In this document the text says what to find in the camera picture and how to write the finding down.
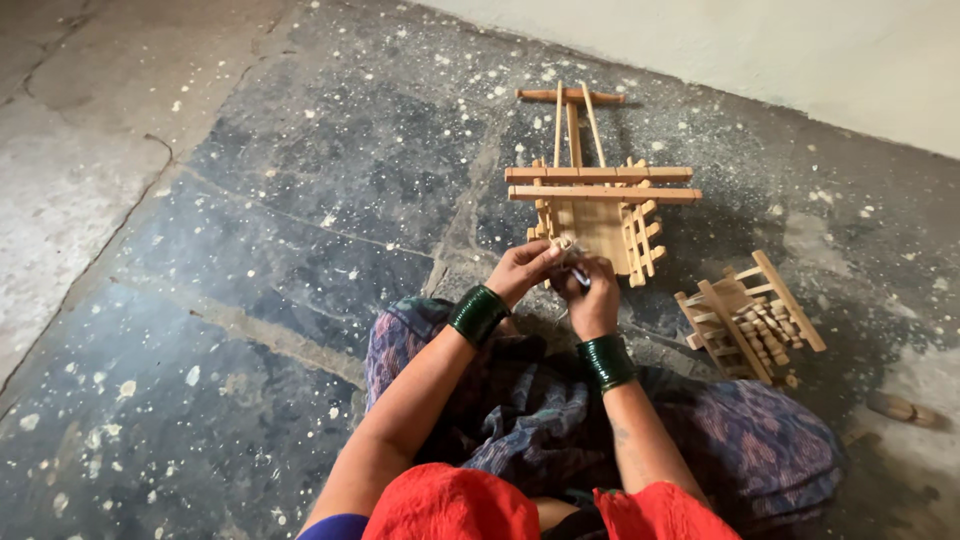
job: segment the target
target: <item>wooden frame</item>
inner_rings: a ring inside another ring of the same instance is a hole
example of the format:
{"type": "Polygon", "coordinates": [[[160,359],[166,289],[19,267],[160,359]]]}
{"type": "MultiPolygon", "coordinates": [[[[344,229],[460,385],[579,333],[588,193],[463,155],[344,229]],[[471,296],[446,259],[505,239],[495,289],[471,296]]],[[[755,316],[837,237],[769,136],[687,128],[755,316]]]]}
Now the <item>wooden frame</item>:
{"type": "Polygon", "coordinates": [[[683,292],[674,295],[693,327],[686,341],[691,349],[705,348],[724,377],[796,386],[792,374],[774,375],[773,363],[782,366],[790,361],[785,346],[801,348],[805,339],[819,353],[827,345],[770,259],[762,251],[754,251],[753,256],[757,264],[754,268],[736,272],[728,266],[723,280],[697,283],[699,294],[691,298],[683,292]],[[762,276],[767,282],[748,288],[743,281],[753,276],[762,276]],[[721,285],[723,293],[718,292],[721,285]],[[771,292],[778,298],[762,296],[771,292]],[[800,327],[799,334],[794,324],[800,327]]]}
{"type": "Polygon", "coordinates": [[[652,215],[658,204],[689,205],[703,197],[699,189],[654,188],[652,183],[689,182],[693,169],[648,167],[644,160],[634,164],[629,158],[626,166],[607,166],[593,104],[622,103],[622,94],[591,92],[583,83],[581,88],[566,88],[558,82],[555,90],[517,90],[516,97],[556,103],[553,166],[546,167],[540,158],[532,167],[504,171],[504,180],[511,184],[510,200],[535,202],[538,223],[527,230],[527,240],[568,238],[586,252],[608,258],[614,272],[630,277],[631,286],[646,284],[656,272],[654,263],[666,256],[666,248],[652,245],[662,232],[652,215]],[[599,167],[583,166],[580,103],[587,109],[599,167]],[[569,167],[560,167],[564,110],[569,167]]]}

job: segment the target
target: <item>woman's right hand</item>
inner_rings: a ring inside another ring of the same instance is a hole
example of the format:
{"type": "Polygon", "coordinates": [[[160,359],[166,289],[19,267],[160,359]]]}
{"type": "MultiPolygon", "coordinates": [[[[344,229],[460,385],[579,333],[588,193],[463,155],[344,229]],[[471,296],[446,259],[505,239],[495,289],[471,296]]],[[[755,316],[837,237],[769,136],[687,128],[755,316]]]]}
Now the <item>woman's right hand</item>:
{"type": "Polygon", "coordinates": [[[573,331],[583,341],[616,333],[620,287],[613,265],[606,258],[589,257],[577,262],[576,267],[590,278],[587,294],[571,272],[558,272],[550,278],[550,284],[566,300],[573,331]]]}

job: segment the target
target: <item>concrete floor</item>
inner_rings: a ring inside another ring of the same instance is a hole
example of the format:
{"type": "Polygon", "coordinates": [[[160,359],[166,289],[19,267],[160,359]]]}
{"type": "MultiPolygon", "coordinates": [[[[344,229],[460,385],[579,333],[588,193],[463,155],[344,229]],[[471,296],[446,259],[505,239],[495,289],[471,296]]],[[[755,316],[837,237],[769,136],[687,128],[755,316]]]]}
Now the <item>concrete floor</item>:
{"type": "Polygon", "coordinates": [[[553,108],[511,89],[558,79],[627,93],[598,112],[609,161],[704,190],[660,210],[668,257],[624,291],[635,357],[715,377],[673,293],[764,250],[828,344],[792,395],[851,435],[817,537],[960,531],[956,427],[861,405],[957,419],[960,163],[415,6],[315,5],[0,5],[0,537],[295,533],[377,311],[523,241],[502,168],[552,152],[553,108]]]}

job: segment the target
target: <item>stack of green bangles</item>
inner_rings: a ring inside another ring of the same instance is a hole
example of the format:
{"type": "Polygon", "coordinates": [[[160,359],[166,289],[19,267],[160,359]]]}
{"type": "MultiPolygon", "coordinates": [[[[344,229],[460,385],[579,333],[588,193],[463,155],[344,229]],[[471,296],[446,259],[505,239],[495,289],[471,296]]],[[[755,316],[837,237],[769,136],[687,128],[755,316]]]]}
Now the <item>stack of green bangles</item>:
{"type": "MultiPolygon", "coordinates": [[[[499,295],[476,285],[453,307],[447,324],[479,351],[496,325],[511,314],[499,295]]],[[[602,392],[634,379],[634,364],[623,338],[616,333],[577,345],[577,354],[596,376],[602,392]]]]}

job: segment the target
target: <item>red top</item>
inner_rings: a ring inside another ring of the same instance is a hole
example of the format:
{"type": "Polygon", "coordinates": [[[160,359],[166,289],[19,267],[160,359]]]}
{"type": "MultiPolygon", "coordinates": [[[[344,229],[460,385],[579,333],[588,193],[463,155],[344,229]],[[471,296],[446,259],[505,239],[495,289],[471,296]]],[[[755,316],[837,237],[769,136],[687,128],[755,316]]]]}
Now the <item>red top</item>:
{"type": "MultiPolygon", "coordinates": [[[[634,495],[593,491],[611,540],[737,540],[713,512],[668,482],[634,495]]],[[[387,486],[363,538],[525,540],[540,538],[537,507],[504,480],[428,463],[387,486]]]]}

